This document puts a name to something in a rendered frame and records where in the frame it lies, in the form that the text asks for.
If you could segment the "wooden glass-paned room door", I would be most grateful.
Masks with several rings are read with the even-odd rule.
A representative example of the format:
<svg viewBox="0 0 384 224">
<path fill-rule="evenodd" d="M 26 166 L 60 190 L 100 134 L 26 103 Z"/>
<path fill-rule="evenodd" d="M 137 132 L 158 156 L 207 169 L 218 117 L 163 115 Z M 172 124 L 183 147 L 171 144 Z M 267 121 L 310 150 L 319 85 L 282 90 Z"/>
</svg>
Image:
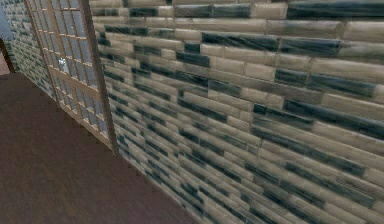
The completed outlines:
<svg viewBox="0 0 384 224">
<path fill-rule="evenodd" d="M 60 107 L 118 152 L 89 0 L 25 0 Z"/>
</svg>

